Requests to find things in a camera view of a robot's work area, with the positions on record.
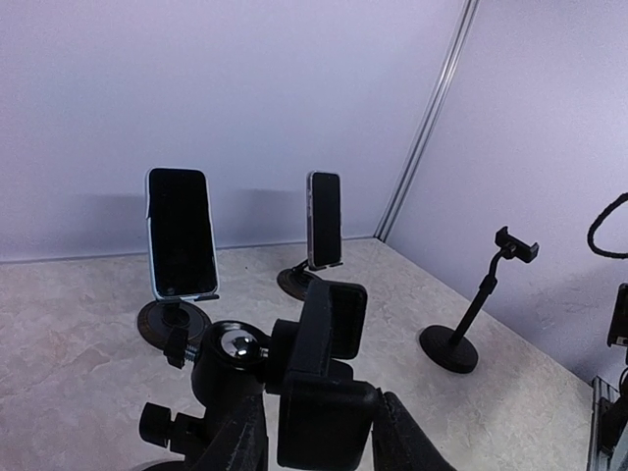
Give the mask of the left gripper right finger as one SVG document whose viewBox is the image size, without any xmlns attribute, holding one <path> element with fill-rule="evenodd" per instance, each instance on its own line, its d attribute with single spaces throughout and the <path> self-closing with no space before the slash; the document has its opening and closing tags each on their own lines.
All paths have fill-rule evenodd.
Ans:
<svg viewBox="0 0 628 471">
<path fill-rule="evenodd" d="M 394 392 L 368 390 L 375 471 L 455 471 Z"/>
</svg>

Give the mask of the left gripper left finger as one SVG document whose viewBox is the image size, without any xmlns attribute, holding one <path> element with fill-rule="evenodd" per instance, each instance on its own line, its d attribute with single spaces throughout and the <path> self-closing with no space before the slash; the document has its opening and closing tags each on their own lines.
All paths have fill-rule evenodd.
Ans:
<svg viewBox="0 0 628 471">
<path fill-rule="evenodd" d="M 200 399 L 201 450 L 184 470 L 267 470 L 269 438 L 262 393 Z"/>
</svg>

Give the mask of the black clamp phone stand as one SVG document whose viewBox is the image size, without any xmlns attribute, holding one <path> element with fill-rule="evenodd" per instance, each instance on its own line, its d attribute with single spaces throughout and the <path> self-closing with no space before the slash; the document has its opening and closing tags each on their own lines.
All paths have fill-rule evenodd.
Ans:
<svg viewBox="0 0 628 471">
<path fill-rule="evenodd" d="M 271 460 L 297 470 L 354 470 L 371 421 L 365 395 L 375 388 L 353 377 L 367 292 L 349 283 L 310 283 L 297 321 L 278 320 L 270 334 L 240 321 L 212 324 L 199 345 L 173 328 L 164 355 L 175 367 L 193 365 L 195 397 L 262 393 Z M 184 470 L 201 450 L 202 419 L 154 403 L 138 425 L 147 443 L 170 450 L 169 470 Z"/>
<path fill-rule="evenodd" d="M 537 242 L 527 244 L 512 235 L 507 226 L 496 232 L 495 244 L 498 252 L 492 257 L 487 275 L 456 328 L 432 325 L 418 334 L 418 344 L 423 352 L 449 372 L 470 374 L 478 365 L 479 353 L 465 335 L 497 286 L 499 261 L 518 259 L 530 264 L 537 258 L 540 249 Z"/>
</svg>

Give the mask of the plate phone stand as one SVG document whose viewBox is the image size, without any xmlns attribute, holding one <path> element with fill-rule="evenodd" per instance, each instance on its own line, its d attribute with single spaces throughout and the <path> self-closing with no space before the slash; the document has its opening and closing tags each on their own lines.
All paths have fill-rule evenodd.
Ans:
<svg viewBox="0 0 628 471">
<path fill-rule="evenodd" d="M 136 319 L 142 338 L 162 350 L 173 328 L 186 329 L 188 342 L 198 345 L 211 321 L 196 305 L 186 301 L 153 300 L 144 305 Z"/>
<path fill-rule="evenodd" d="M 277 284 L 289 296 L 303 301 L 312 281 L 322 281 L 316 274 L 317 269 L 311 269 L 308 260 L 287 269 L 283 269 L 277 276 Z"/>
</svg>

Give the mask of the blue case phone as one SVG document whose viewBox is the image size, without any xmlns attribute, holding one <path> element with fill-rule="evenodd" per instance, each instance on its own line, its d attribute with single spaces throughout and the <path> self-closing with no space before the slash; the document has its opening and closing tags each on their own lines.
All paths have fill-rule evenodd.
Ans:
<svg viewBox="0 0 628 471">
<path fill-rule="evenodd" d="M 208 182 L 195 169 L 153 168 L 146 177 L 152 290 L 159 300 L 199 299 L 219 288 Z"/>
</svg>

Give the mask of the clear case phone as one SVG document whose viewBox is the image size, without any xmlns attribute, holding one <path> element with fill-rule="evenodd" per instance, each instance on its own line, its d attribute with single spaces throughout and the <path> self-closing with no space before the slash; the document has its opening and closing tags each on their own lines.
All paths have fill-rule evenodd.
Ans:
<svg viewBox="0 0 628 471">
<path fill-rule="evenodd" d="M 306 182 L 308 266 L 318 271 L 341 263 L 340 176 L 314 171 Z"/>
</svg>

